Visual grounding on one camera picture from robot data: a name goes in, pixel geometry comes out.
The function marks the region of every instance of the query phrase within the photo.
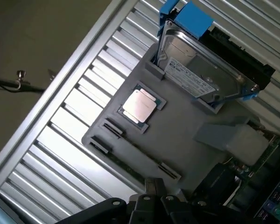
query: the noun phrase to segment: hard drive label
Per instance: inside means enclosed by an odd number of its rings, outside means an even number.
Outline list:
[[[167,78],[181,86],[195,98],[216,90],[172,57],[164,71]]]

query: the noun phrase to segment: corrugated metal panel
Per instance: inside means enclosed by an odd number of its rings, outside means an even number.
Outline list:
[[[265,126],[280,132],[280,0],[194,2],[237,44],[277,70],[259,97],[244,104]],[[162,4],[160,0],[114,0],[102,16],[109,20],[99,21],[101,29],[94,27],[96,33],[90,31],[91,38],[82,42],[81,46],[91,43],[88,52],[71,65],[74,70],[65,65],[27,118],[29,122],[24,121],[3,149],[0,195],[31,222],[54,223],[105,198],[127,199],[142,191],[129,174],[89,152],[81,138],[157,42]],[[177,8],[184,4],[181,1]]]

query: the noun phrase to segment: gray floor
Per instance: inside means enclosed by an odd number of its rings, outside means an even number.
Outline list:
[[[0,77],[46,88],[111,0],[0,0]],[[0,150],[40,96],[0,91]]]

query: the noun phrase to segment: ribbed metal surface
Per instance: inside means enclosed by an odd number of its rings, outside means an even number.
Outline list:
[[[98,44],[99,51],[90,49],[98,55],[86,72],[75,76],[74,88],[69,86],[68,96],[45,127],[38,127],[33,145],[0,187],[0,196],[33,223],[54,223],[108,197],[127,200],[141,192],[141,187],[129,182],[130,176],[118,173],[114,164],[105,164],[81,144],[125,77],[158,40],[158,10],[163,2],[126,2],[118,13],[127,16],[104,37],[103,45]],[[265,126],[280,132],[280,0],[194,2],[238,45],[277,70],[259,97],[244,104]],[[181,1],[177,8],[184,4]]]

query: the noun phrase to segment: sticker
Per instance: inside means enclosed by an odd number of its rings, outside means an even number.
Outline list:
[[[166,72],[166,77],[181,86],[195,98],[216,90],[172,57],[164,71]]]

